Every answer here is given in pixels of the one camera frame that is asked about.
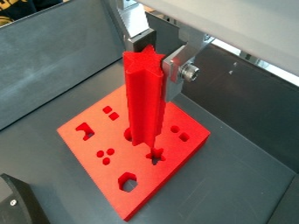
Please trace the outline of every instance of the black object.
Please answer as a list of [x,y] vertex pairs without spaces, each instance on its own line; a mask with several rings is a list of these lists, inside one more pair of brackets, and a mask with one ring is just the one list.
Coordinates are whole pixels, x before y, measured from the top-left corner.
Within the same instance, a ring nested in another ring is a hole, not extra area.
[[49,223],[29,185],[6,174],[1,174],[1,178],[10,191],[4,189],[0,192],[5,197],[0,202],[0,224]]

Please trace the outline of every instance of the bolt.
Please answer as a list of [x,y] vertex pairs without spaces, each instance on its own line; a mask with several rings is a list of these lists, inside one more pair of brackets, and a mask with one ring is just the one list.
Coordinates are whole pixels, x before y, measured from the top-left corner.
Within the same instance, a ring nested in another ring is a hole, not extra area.
[[205,34],[204,35],[204,40],[203,41],[208,41],[211,39],[211,35],[209,34]]
[[200,73],[200,69],[192,63],[187,63],[181,68],[180,76],[188,82],[192,82],[196,80],[199,73]]
[[13,207],[16,205],[16,199],[10,200],[10,206]]

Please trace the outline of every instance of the gray floor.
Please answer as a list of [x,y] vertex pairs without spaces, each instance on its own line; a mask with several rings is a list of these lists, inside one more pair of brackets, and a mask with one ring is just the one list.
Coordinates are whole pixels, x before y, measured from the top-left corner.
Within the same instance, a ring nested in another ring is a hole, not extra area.
[[[0,172],[32,186],[50,223],[124,223],[56,132],[121,74],[118,61],[0,132]],[[209,139],[129,223],[267,223],[295,173],[185,96],[175,103]]]
[[268,224],[297,223],[299,221],[299,175],[295,175],[293,181],[279,202]]

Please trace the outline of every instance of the star-shaped hole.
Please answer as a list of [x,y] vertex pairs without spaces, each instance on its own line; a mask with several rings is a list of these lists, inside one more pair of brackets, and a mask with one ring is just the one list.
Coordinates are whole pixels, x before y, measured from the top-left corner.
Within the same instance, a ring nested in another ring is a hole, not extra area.
[[164,161],[164,149],[150,149],[150,153],[145,155],[152,160],[152,165],[157,165],[160,161]]

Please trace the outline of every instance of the metal bracket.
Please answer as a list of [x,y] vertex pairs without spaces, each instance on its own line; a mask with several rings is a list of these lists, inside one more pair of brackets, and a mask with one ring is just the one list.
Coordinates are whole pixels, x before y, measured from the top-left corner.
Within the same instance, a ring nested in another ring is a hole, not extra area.
[[167,102],[181,92],[183,80],[193,81],[196,79],[200,69],[192,64],[193,58],[213,40],[208,34],[185,24],[180,25],[179,35],[187,44],[163,60],[163,73],[167,79],[163,92]]

